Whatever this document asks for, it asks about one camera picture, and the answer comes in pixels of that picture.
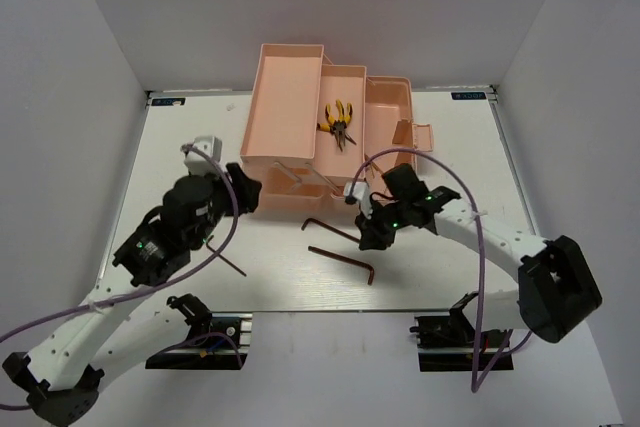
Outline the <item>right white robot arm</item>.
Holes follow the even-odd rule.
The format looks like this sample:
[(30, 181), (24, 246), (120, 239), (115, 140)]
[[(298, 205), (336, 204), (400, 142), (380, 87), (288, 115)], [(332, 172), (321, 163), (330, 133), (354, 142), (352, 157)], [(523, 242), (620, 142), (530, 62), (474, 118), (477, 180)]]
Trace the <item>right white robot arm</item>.
[(374, 198), (365, 181), (349, 183), (346, 202), (359, 213), (359, 248), (385, 250), (405, 227), (431, 233), (484, 254), (516, 283), (512, 290), (466, 294), (449, 310), (452, 338), (472, 346), (488, 331), (527, 329), (548, 343), (562, 340), (603, 302), (586, 258), (576, 241), (555, 240), (511, 228), (479, 215), (456, 191), (429, 189), (408, 164), (383, 176), (388, 194)]

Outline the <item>small dark hex key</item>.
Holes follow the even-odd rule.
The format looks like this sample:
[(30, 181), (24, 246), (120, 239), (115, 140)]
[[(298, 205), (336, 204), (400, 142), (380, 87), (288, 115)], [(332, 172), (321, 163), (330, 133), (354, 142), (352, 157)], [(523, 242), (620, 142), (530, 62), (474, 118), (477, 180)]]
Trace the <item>small dark hex key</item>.
[(228, 266), (230, 266), (232, 269), (234, 269), (236, 272), (238, 272), (241, 276), (243, 277), (247, 277), (247, 274), (244, 270), (242, 270), (240, 267), (238, 267), (234, 262), (232, 262), (231, 260), (229, 260), (227, 257), (225, 257), (223, 254), (221, 254), (218, 250), (216, 250), (213, 245), (212, 245), (212, 241), (214, 239), (213, 235), (210, 235), (209, 237), (207, 237), (206, 241), (205, 241), (205, 247), (212, 253), (212, 254), (216, 254), (217, 257), (219, 258), (221, 261), (223, 261), (225, 264), (227, 264)]

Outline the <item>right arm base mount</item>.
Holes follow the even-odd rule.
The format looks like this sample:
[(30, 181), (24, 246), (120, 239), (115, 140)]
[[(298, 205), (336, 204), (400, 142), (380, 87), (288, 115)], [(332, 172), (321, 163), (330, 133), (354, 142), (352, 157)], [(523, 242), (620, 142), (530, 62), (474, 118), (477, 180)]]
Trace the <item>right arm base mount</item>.
[[(506, 331), (493, 330), (483, 333), (479, 356), (479, 371), (483, 371), (504, 340)], [(473, 360), (473, 334), (469, 340), (455, 337), (447, 315), (414, 317), (409, 328), (410, 337), (416, 341), (420, 372), (448, 373), (471, 372)], [(494, 364), (494, 371), (512, 371), (514, 364), (507, 355), (509, 343)]]

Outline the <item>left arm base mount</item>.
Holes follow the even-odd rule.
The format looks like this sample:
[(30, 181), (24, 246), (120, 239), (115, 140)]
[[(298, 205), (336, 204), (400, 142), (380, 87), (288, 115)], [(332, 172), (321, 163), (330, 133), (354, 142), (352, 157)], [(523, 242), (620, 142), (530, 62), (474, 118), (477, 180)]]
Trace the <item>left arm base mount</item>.
[(253, 315), (214, 313), (195, 295), (171, 296), (167, 305), (184, 317), (184, 341), (147, 359), (147, 370), (239, 371), (247, 360)]

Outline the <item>pink plastic tool box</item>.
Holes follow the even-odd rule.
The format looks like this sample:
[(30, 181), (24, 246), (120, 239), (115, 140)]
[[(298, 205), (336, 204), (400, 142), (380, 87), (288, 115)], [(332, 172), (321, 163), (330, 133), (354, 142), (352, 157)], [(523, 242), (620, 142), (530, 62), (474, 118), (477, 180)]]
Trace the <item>pink plastic tool box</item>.
[(382, 174), (415, 165), (410, 149), (433, 144), (431, 126), (414, 120), (408, 79), (335, 65), (321, 45), (262, 45), (240, 150), (244, 171), (262, 183), (257, 214), (351, 216), (343, 190), (368, 157), (398, 150), (362, 176), (385, 193)]

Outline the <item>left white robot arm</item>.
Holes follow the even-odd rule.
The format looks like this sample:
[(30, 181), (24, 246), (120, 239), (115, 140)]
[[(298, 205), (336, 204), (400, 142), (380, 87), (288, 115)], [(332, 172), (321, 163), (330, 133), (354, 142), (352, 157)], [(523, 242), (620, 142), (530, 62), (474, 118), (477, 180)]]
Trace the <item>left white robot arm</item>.
[(85, 415), (105, 383), (96, 358), (100, 348), (145, 297), (171, 284), (222, 218), (254, 212), (261, 188), (237, 163), (179, 178), (116, 250), (111, 268), (83, 303), (61, 312), (64, 323), (3, 362), (9, 379), (26, 392), (26, 408), (53, 426), (69, 426)]

